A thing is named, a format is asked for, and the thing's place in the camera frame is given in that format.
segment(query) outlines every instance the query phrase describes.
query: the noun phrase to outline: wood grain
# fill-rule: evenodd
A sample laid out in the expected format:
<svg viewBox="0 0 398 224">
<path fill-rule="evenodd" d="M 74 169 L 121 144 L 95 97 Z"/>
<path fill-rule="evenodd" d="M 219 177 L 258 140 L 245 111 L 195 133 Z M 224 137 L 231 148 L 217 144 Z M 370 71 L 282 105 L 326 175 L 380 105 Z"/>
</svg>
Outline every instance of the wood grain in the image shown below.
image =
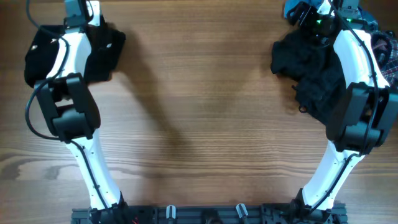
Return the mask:
<svg viewBox="0 0 398 224">
<path fill-rule="evenodd" d="M 325 127 L 298 112 L 292 80 L 271 74 L 272 44 L 292 30 L 283 1 L 102 1 L 127 35 L 110 82 L 90 86 L 101 142 L 131 205 L 288 202 L 311 178 Z M 24 55 L 36 32 L 23 1 L 0 3 L 0 223 L 68 223 L 89 206 L 77 164 L 59 142 L 27 129 L 32 92 Z M 397 2 L 364 1 L 398 31 Z M 32 14 L 58 24 L 63 4 L 37 0 Z M 46 126 L 37 102 L 31 117 Z M 337 199 L 350 223 L 398 223 L 398 128 L 365 158 Z"/>
</svg>

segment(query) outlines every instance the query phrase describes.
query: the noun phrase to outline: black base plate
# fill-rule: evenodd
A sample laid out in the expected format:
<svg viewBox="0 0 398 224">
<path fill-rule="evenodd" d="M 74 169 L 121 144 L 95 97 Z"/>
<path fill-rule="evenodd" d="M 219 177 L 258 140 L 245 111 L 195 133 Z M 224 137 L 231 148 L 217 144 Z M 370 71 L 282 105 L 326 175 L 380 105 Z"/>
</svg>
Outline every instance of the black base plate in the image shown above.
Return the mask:
<svg viewBox="0 0 398 224">
<path fill-rule="evenodd" d="M 263 204 L 260 206 L 246 206 L 248 210 L 248 222 L 250 224 L 288 224 L 280 215 L 288 203 Z M 130 206 L 131 213 L 135 217 L 137 224 L 168 224 L 166 219 L 165 207 L 151 206 Z M 218 211 L 218 215 L 224 224 L 243 224 L 239 219 L 238 213 L 233 206 L 229 207 L 177 207 L 177 219 L 174 224 L 203 224 L 202 213 L 205 210 L 213 209 Z M 88 220 L 88 209 L 74 209 L 71 224 L 91 224 Z M 348 224 L 345 204 L 335 204 L 331 209 L 331 216 L 324 224 Z M 294 224 L 310 223 L 321 224 L 308 220 L 294 220 Z"/>
</svg>

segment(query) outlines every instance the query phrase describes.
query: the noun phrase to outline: plaid fabric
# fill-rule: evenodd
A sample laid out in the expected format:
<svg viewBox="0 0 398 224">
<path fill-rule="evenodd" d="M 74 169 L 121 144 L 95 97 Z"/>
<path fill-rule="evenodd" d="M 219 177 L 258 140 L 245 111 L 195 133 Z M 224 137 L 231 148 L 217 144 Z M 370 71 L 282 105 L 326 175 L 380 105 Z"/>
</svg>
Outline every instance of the plaid fabric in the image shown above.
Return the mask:
<svg viewBox="0 0 398 224">
<path fill-rule="evenodd" d="M 398 90 L 398 41 L 397 39 L 393 38 L 390 34 L 377 32 L 372 35 L 372 38 L 379 38 L 383 37 L 387 40 L 388 50 L 390 50 L 389 60 L 385 65 L 383 65 L 380 70 L 383 74 L 383 77 L 387 80 L 392 88 Z M 376 46 L 373 49 L 374 53 L 377 54 L 377 49 L 379 47 Z"/>
</svg>

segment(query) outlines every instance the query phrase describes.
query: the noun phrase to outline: black fabric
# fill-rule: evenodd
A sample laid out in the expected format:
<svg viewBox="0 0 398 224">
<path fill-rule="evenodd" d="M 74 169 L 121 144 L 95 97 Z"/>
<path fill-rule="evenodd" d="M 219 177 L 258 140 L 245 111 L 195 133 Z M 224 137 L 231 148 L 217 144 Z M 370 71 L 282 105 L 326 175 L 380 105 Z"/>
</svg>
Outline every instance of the black fabric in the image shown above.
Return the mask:
<svg viewBox="0 0 398 224">
<path fill-rule="evenodd" d="M 343 69 L 333 47 L 319 45 L 302 30 L 274 43 L 271 71 L 297 81 L 298 85 L 293 88 L 299 110 L 325 125 L 345 93 Z"/>
<path fill-rule="evenodd" d="M 86 34 L 90 41 L 91 53 L 87 58 L 84 79 L 87 83 L 110 79 L 116 68 L 126 35 L 108 27 L 101 16 L 101 27 L 88 27 Z M 63 26 L 43 26 L 56 34 L 63 34 Z M 25 56 L 25 82 L 33 87 L 37 80 L 43 80 L 51 71 L 59 49 L 58 41 L 53 41 L 46 33 L 38 30 L 28 53 Z"/>
<path fill-rule="evenodd" d="M 56 34 L 63 33 L 63 26 L 42 26 Z M 25 82 L 33 88 L 37 80 L 43 80 L 51 71 L 59 49 L 58 41 L 38 30 L 25 56 Z"/>
<path fill-rule="evenodd" d="M 111 71 L 116 68 L 126 35 L 109 27 L 101 16 L 99 29 L 87 29 L 91 44 L 91 54 L 87 58 L 84 78 L 86 82 L 103 82 L 110 79 Z"/>
</svg>

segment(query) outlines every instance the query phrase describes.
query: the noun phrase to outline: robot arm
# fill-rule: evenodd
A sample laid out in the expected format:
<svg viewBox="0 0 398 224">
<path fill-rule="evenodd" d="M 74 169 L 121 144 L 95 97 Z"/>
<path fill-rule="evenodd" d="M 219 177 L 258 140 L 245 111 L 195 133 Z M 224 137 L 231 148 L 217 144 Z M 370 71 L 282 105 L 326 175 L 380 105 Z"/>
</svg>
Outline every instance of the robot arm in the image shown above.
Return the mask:
<svg viewBox="0 0 398 224">
<path fill-rule="evenodd" d="M 78 162 L 90 193 L 91 208 L 104 210 L 118 205 L 123 199 L 106 167 L 98 131 L 100 114 L 83 80 L 87 60 L 92 53 L 91 42 L 85 30 L 88 26 L 103 29 L 104 21 L 101 21 L 98 1 L 86 3 L 81 0 L 65 0 L 65 6 L 68 14 L 67 28 L 58 40 L 58 54 L 47 75 L 47 78 L 57 77 L 53 83 L 39 90 L 37 98 L 51 133 L 66 143 Z M 66 61 L 63 70 L 59 73 L 64 58 Z M 73 103 L 58 107 L 55 102 L 60 100 L 72 100 Z"/>
<path fill-rule="evenodd" d="M 330 3 L 328 1 L 324 1 L 324 3 L 321 5 L 321 7 L 318 10 L 318 13 L 327 14 L 329 13 L 330 7 L 331 7 Z M 354 32 L 358 35 L 358 37 L 362 41 L 364 41 L 368 49 L 372 49 L 370 34 L 366 33 L 363 30 L 356 30 L 356 29 L 354 29 Z M 361 46 L 361 43 L 358 42 L 357 38 L 351 33 L 351 31 L 349 30 L 340 31 L 334 43 L 334 50 L 340 59 L 341 66 L 343 67 L 343 72 L 346 80 L 346 87 L 349 89 L 347 94 L 352 94 L 353 89 L 350 88 L 350 85 L 355 83 L 364 83 L 365 84 L 364 86 L 374 86 L 373 78 L 371 75 L 372 68 L 370 60 L 373 61 L 373 64 L 375 66 L 374 69 L 376 72 L 378 87 L 380 88 L 389 87 L 388 82 L 384 79 L 379 67 L 377 66 L 377 62 L 373 55 L 373 52 L 370 50 L 371 58 L 368 58 L 364 48 Z M 359 102 L 360 95 L 357 98 L 352 98 L 350 100 Z M 361 147 L 364 147 L 361 145 L 361 143 L 363 142 L 363 138 L 367 137 L 364 136 L 364 130 L 366 129 L 367 124 L 362 123 L 360 125 L 361 121 L 359 115 L 363 113 L 363 110 L 366 110 L 365 106 L 368 100 L 369 99 L 367 97 L 363 97 L 362 103 L 355 105 L 360 107 L 360 110 L 356 111 L 356 113 L 358 114 L 356 120 L 359 122 L 357 123 L 354 122 L 352 124 L 349 124 L 356 127 L 355 131 L 357 132 L 358 136 L 357 139 L 355 139 L 355 141 L 358 143 L 353 143 L 353 142 L 350 143 L 351 146 L 352 144 L 358 144 L 359 145 L 357 147 L 358 150 Z M 391 98 L 388 104 L 395 105 L 396 102 L 394 102 L 394 99 Z M 350 108 L 349 106 L 345 107 L 337 106 L 334 114 L 338 114 L 338 116 L 342 117 L 343 114 L 352 113 L 353 111 L 354 110 L 352 110 L 352 108 Z M 391 110 L 388 111 L 388 113 L 391 116 L 390 119 L 392 123 L 392 121 L 396 117 L 397 112 L 396 110 Z M 309 183 L 302 190 L 302 197 L 304 204 L 312 208 L 316 207 L 319 210 L 328 210 L 333 208 L 335 197 L 339 189 L 343 185 L 344 181 L 348 177 L 349 173 L 353 170 L 354 166 L 365 157 L 365 155 L 363 155 L 363 152 L 358 153 L 358 151 L 352 151 L 348 147 L 344 148 L 344 144 L 342 146 L 339 146 L 340 148 L 337 150 L 336 145 L 339 145 L 339 142 L 343 141 L 341 136 L 337 136 L 335 134 L 335 131 L 338 129 L 337 126 L 338 125 L 343 126 L 343 129 L 345 129 L 344 131 L 348 131 L 348 128 L 344 127 L 344 124 L 347 123 L 338 123 L 338 125 L 336 125 L 335 119 L 331 119 L 330 121 L 331 124 L 329 124 L 329 126 L 326 127 L 326 135 L 328 136 L 329 139 L 333 141 L 328 142 L 325 155 L 323 156 L 323 159 L 320 165 L 318 166 L 318 169 L 316 170 L 314 176 L 311 178 Z M 389 130 L 391 126 L 384 128 L 385 128 L 384 131 Z M 375 129 L 371 129 L 369 132 L 369 136 L 370 138 L 372 137 L 375 138 L 376 139 L 375 141 L 378 141 L 380 138 L 382 139 L 381 137 L 382 133 L 377 132 L 376 130 L 377 127 L 375 127 Z M 348 163 L 346 163 L 346 160 L 348 158 L 351 158 L 351 160 L 349 161 L 349 165 L 347 166 Z"/>
</svg>

